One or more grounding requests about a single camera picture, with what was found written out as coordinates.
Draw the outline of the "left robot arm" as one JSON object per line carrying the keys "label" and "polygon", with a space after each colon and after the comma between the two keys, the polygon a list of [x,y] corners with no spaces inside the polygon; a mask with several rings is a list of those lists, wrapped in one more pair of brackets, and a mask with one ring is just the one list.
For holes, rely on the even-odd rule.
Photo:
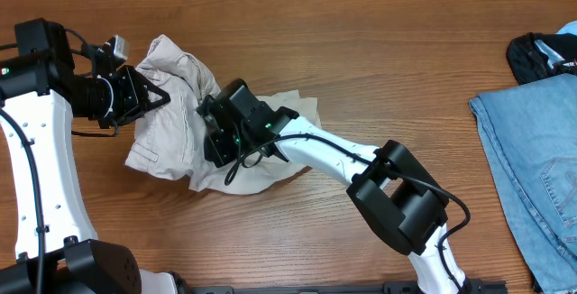
{"label": "left robot arm", "polygon": [[169,94],[127,64],[114,36],[83,42],[91,70],[75,71],[72,31],[42,18],[14,27],[15,58],[1,64],[1,126],[19,217],[16,262],[1,271],[4,293],[175,293],[168,272],[139,267],[132,252],[101,241],[82,198],[72,122],[85,117],[114,137],[121,126],[166,105]]}

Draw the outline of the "beige khaki shorts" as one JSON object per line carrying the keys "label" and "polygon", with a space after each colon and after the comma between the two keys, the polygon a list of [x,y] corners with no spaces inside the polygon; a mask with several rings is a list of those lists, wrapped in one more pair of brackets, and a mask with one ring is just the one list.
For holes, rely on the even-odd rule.
{"label": "beige khaki shorts", "polygon": [[152,40],[136,70],[168,92],[170,102],[136,120],[126,166],[160,179],[189,176],[191,190],[212,189],[233,195],[260,193],[305,168],[275,156],[256,161],[258,156],[253,155],[246,160],[249,167],[241,167],[226,186],[224,178],[232,165],[217,168],[205,159],[206,126],[196,112],[206,96],[217,96],[221,91],[212,72],[164,34]]}

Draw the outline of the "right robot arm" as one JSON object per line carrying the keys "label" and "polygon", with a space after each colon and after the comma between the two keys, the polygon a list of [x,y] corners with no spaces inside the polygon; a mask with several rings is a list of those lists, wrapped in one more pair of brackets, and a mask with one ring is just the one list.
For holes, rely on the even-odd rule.
{"label": "right robot arm", "polygon": [[459,204],[441,188],[401,143],[363,145],[329,133],[285,106],[271,108],[238,78],[197,109],[207,135],[205,157],[227,166],[231,185],[251,156],[275,156],[305,165],[342,183],[363,219],[382,242],[406,255],[423,293],[467,293],[471,289],[458,267],[448,237],[446,207]]}

